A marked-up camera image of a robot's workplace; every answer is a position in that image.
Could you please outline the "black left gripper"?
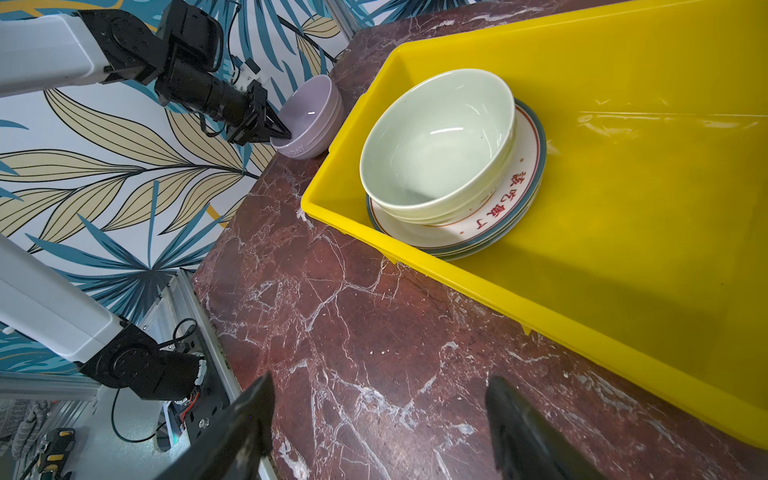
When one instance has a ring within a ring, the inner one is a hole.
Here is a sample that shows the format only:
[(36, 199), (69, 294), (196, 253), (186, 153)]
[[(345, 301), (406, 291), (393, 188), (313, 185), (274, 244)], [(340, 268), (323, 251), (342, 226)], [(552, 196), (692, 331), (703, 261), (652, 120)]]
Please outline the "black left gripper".
[(226, 140), (234, 144), (291, 140), (292, 133), (267, 104), (267, 91), (254, 80), (245, 92), (191, 64), (176, 61), (155, 82), (165, 102), (175, 102), (193, 113), (224, 125)]

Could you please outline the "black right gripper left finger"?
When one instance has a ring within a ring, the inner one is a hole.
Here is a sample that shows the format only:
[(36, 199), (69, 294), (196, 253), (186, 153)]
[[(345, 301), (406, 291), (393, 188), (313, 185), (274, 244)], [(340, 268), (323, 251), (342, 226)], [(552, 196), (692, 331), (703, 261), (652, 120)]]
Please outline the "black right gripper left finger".
[(180, 458), (161, 480), (274, 479), (271, 461), (275, 388), (259, 377)]

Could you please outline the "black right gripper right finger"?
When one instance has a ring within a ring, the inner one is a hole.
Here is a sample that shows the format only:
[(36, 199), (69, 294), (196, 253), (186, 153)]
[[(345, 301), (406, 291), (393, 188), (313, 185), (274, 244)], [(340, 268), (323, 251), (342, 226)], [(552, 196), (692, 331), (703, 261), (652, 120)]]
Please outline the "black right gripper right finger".
[(504, 479), (604, 477), (503, 377), (489, 378), (485, 406), (495, 469)]

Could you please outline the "grey bowl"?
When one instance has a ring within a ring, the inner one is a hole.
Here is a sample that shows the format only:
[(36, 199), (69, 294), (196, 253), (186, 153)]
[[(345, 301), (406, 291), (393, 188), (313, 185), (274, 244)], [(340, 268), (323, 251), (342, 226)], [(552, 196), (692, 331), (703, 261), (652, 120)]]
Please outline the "grey bowl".
[(314, 76), (292, 94), (278, 118), (291, 138), (272, 137), (271, 146), (291, 159), (315, 158), (328, 149), (344, 122), (341, 93), (330, 76)]

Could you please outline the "green bowl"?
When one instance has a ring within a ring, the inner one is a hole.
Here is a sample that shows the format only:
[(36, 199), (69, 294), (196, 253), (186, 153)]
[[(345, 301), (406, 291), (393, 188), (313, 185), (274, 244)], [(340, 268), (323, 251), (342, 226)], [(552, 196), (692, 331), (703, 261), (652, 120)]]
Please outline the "green bowl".
[(451, 223), (478, 208), (511, 161), (516, 103), (481, 69), (448, 71), (414, 86), (377, 120), (360, 157), (370, 200), (411, 224)]

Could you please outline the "orange sunburst plate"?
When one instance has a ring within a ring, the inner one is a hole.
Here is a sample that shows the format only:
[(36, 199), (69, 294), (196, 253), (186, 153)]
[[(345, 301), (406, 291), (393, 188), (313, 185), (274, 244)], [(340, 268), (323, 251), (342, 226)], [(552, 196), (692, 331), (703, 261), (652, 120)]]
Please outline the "orange sunburst plate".
[(534, 111), (516, 102), (516, 143), (495, 191), (452, 223), (426, 226), (395, 219), (372, 199), (367, 213), (375, 230), (438, 258), (456, 260), (492, 245), (522, 219), (535, 199), (546, 166), (546, 135)]

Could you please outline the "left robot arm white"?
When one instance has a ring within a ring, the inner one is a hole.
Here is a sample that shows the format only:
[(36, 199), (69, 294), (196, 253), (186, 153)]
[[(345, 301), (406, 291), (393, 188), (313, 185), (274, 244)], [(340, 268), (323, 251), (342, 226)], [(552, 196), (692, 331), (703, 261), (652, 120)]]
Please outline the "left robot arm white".
[(1, 232), (140, 321), (200, 264), (273, 156), (151, 86), (57, 88), (1, 103)]

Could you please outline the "yellow plastic bin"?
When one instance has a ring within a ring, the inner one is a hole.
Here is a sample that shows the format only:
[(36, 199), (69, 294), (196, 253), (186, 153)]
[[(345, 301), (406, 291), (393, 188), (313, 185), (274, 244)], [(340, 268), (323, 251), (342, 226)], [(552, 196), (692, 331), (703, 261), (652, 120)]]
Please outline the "yellow plastic bin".
[[(363, 143), (442, 72), (504, 78), (543, 125), (529, 212), (448, 263), (373, 227)], [(408, 42), (307, 188), (305, 213), (767, 445), (767, 5), (634, 1)]]

